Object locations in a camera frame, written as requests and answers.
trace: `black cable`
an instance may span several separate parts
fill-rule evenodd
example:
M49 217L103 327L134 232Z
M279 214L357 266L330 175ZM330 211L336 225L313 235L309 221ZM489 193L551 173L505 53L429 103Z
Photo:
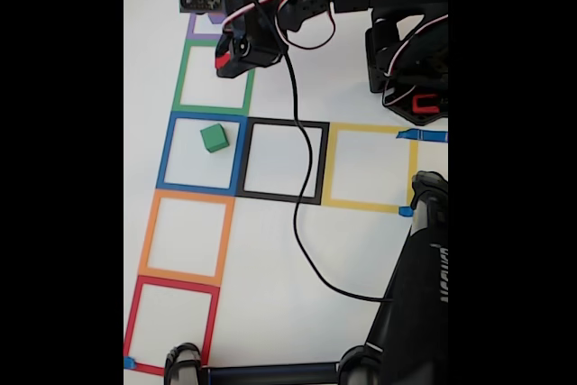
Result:
M328 7L328 11L326 11L326 14L328 15L328 19L331 21L331 24L333 25L333 32L331 33L331 36L328 37L328 39L325 42L321 42L320 44L314 46L314 47L305 47L304 45L298 45L297 43L289 40L289 33L285 32L285 40L292 45L293 47L297 47L298 49L301 50L316 50L316 49L320 49L321 47L326 46L326 44L328 44L334 37L334 34L336 33L336 23L334 22L334 18L333 18L333 14L331 13L331 6L329 5ZM279 19L279 11L277 11L277 20Z
M292 62L290 61L289 51L286 48L286 44L284 44L282 42L282 40L280 39L279 34L277 33L277 30L275 29L274 24L270 20L267 13L264 11L264 8L262 8L259 1L258 0L251 0L251 2L254 4L254 7L259 12L259 14L262 15L262 18L266 22L267 26L269 27L270 31L272 32L272 34L273 34L273 36L277 42L277 45L279 46L280 52L285 57L285 60L287 62L288 73L290 75L290 84L292 86L294 122L295 122L295 125L297 126L297 128L299 129L299 131L302 132L303 136L305 137L305 141L307 142L307 149L308 149L307 175L305 176L305 182L303 183L303 187L302 187L302 189L300 189L300 193L298 194L297 204L295 205L295 213L293 214L293 218L292 218L292 229L293 229L293 232L295 234L295 238L297 239L298 246L300 247L300 251L302 251L303 254L305 255L305 257L307 258L308 264L311 266L311 268L313 269L313 271L315 272L317 277L325 284L325 286L327 286L331 290L334 290L336 293L340 293L341 295L345 295L346 297L349 297L349 298L359 299L361 301L392 302L392 299L390 299L390 298L365 297L364 295L357 295L357 294L354 294L351 292L347 292L346 290L339 289L336 286L333 286L331 283L329 283L325 279L325 277L323 277L323 275L320 273L320 271L316 268L315 264L313 263L310 256L308 255L307 250L305 250L303 243L300 241L300 237L298 236L298 229L297 229L298 208L300 207L300 204L302 202L303 195L305 194L305 188L307 187L307 183L308 183L308 180L310 178L310 174L313 170L313 146L310 142L310 138L308 137L307 131L305 130L302 123L298 119L297 77L295 75L295 70L293 69Z

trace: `blue tape square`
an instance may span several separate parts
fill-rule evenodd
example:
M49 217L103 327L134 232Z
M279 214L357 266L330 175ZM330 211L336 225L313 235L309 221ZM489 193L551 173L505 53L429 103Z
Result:
M231 180L229 188L212 188L202 187L199 185L184 185L173 184L165 182L166 169L169 164L170 146L172 145L172 136L174 134L174 127L178 119L197 119L210 120L220 122L235 122L239 124L238 136L236 138L236 147L234 148L233 171L231 173ZM239 115L215 115L212 113L196 113L196 112L171 112L169 120L169 128L164 141L164 149L162 151L162 159L160 160L159 176L156 181L156 188L172 189L177 191L187 191L191 193L201 194L217 194L220 196L234 196L236 194L236 186L238 184L238 175L241 168L241 158L243 156L244 137L246 134L247 118Z

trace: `green tape square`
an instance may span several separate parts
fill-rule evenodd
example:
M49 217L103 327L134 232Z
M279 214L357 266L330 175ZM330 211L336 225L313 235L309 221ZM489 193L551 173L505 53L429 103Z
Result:
M192 47L216 47L218 41L210 40L186 40L184 50L182 51L182 59L180 61L179 80L177 81L177 88L174 92L174 100L172 102L172 110L179 112L197 112L197 113L214 113L220 115L244 115L248 116L249 108L251 106L252 84L254 82L254 69L246 74L246 86L244 87L243 106L236 107L220 107L210 105L182 105L180 100L182 98L182 89L184 87L184 79L187 74L188 56Z

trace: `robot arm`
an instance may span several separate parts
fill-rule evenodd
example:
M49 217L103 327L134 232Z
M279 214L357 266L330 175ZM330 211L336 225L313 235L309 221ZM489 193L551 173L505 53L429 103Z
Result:
M251 3L251 0L180 0L181 12L227 16L215 54L219 77L234 78L281 60L271 29L259 12L251 9ZM366 32L371 91L381 92L390 79L439 90L448 87L447 0L260 0L260 3L284 36L287 31L297 32L305 20L329 11L331 3L336 14L372 8L372 27ZM416 14L422 14L423 21L401 40L397 22Z

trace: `green cube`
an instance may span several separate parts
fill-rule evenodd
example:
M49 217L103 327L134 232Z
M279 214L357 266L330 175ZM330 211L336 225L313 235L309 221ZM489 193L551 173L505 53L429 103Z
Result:
M211 153L228 146L228 140L226 140L226 134L221 124L209 126L201 130L200 133L206 150Z

